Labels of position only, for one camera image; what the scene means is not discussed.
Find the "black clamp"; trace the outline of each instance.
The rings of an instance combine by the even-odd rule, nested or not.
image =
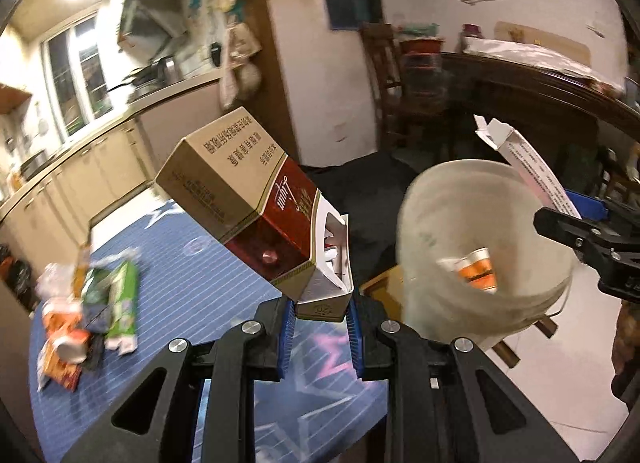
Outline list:
[[[536,212],[533,224],[541,236],[580,252],[581,261],[598,272],[601,292],[640,303],[640,241],[635,237],[546,207]]]

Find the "cabinet door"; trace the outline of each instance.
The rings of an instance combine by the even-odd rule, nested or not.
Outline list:
[[[91,146],[66,160],[54,175],[82,228],[114,201]]]
[[[92,141],[92,154],[117,201],[146,181],[124,128],[116,128]]]
[[[69,236],[79,245],[86,242],[89,229],[82,226],[82,221],[75,215],[71,203],[66,200],[65,195],[60,188],[59,183],[55,180],[54,174],[46,176],[42,181],[44,185],[44,193],[49,198],[53,210],[60,218],[62,225],[66,228]]]
[[[44,190],[44,186],[36,186],[5,218],[36,277],[49,263],[73,264],[78,257],[78,245],[62,225]]]
[[[149,144],[143,137],[139,122],[136,120],[129,120],[129,122],[125,122],[122,127],[127,133],[127,139],[129,139],[129,144],[133,149],[133,154],[136,155],[140,168],[145,173],[146,180],[153,181],[158,172],[156,171],[153,161],[151,161]]]
[[[217,120],[220,87],[217,83],[190,91],[142,112],[138,121],[159,170],[181,138]]]

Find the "red and gold box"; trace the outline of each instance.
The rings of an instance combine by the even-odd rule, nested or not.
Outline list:
[[[348,216],[246,109],[182,138],[156,182],[295,301],[299,318],[342,321],[353,292]]]

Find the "orange and white object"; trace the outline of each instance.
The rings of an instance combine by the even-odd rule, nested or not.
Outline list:
[[[487,293],[495,293],[497,284],[488,249],[474,250],[460,259],[455,267],[458,274],[474,288]]]

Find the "white tile floor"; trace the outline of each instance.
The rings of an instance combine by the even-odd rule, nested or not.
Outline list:
[[[92,252],[100,248],[111,237],[116,236],[121,230],[135,223],[142,216],[161,207],[162,204],[164,204],[164,201],[149,188],[122,207],[116,208],[92,229]]]
[[[161,205],[151,190],[142,192],[94,227],[94,249]],[[593,269],[578,267],[553,338],[531,327],[506,339],[521,359],[514,369],[489,353],[581,460],[596,459],[626,418],[626,407],[610,391],[620,301],[599,292],[597,281]]]

